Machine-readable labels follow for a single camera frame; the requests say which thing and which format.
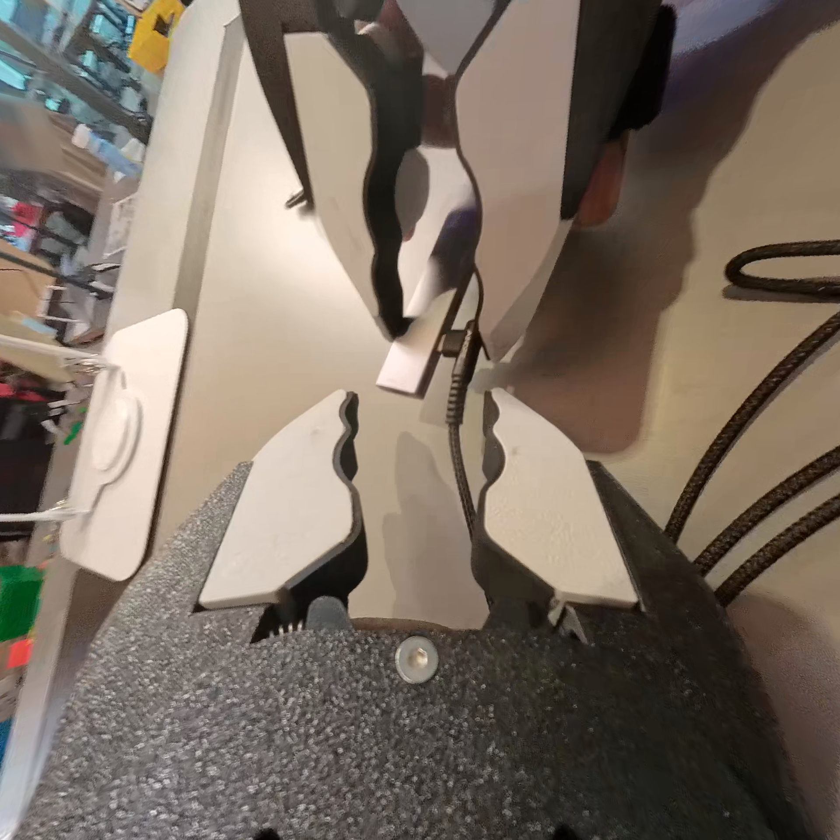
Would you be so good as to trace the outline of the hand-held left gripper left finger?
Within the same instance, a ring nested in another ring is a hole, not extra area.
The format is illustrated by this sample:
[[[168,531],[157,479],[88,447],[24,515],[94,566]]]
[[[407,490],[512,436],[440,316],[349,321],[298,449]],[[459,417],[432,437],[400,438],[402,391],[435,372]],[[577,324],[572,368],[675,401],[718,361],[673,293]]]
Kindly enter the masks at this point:
[[[338,390],[257,453],[198,596],[205,610],[274,605],[305,614],[349,607],[368,552],[354,441],[359,397]]]

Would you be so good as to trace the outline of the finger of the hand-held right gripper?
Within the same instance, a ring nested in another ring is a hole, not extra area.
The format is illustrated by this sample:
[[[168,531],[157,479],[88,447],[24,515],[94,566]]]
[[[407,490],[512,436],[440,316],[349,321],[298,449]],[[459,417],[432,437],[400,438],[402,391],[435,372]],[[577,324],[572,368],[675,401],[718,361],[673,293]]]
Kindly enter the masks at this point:
[[[502,3],[458,70],[457,151],[479,209],[478,331],[492,362],[526,332],[571,229],[561,205],[580,5]]]
[[[422,137],[423,58],[381,22],[385,2],[311,2],[315,29],[284,35],[314,211],[389,340],[404,335],[396,184]]]

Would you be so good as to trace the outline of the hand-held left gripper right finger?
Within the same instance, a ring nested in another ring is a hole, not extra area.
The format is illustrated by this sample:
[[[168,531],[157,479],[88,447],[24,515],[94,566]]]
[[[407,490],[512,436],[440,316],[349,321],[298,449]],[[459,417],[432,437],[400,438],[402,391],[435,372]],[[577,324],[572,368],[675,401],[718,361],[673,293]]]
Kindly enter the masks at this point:
[[[490,615],[641,607],[632,573],[592,477],[565,433],[501,388],[485,394],[483,484],[471,571]]]

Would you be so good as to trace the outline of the person's right hand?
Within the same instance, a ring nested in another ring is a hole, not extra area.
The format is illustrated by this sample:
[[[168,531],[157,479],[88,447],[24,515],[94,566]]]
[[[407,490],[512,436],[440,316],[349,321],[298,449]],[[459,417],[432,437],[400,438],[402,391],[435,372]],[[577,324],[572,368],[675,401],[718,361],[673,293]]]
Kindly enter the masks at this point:
[[[577,228],[604,225],[615,213],[623,186],[629,132],[607,142],[574,219]]]

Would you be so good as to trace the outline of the yellow plastic bin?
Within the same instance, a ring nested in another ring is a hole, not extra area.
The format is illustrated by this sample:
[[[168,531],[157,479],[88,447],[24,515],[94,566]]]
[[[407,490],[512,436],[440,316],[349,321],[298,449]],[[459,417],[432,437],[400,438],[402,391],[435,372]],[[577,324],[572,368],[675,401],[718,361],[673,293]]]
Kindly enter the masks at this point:
[[[128,58],[150,74],[162,74],[175,28],[185,10],[181,1],[150,2],[134,27]]]

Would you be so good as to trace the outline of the green plastic bin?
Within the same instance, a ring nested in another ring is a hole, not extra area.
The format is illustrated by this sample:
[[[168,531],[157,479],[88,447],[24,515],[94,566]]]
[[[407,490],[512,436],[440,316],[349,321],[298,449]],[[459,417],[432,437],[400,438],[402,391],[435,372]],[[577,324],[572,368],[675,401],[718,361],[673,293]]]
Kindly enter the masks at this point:
[[[1,642],[26,637],[39,609],[44,572],[35,567],[1,567]]]

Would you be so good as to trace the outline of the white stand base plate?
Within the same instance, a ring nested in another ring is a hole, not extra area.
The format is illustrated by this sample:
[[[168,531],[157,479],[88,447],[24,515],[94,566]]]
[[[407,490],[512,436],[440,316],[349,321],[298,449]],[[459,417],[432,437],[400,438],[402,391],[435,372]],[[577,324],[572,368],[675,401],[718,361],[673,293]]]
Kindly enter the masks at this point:
[[[111,581],[133,577],[147,552],[188,330],[172,309],[115,332],[98,357],[59,551]]]

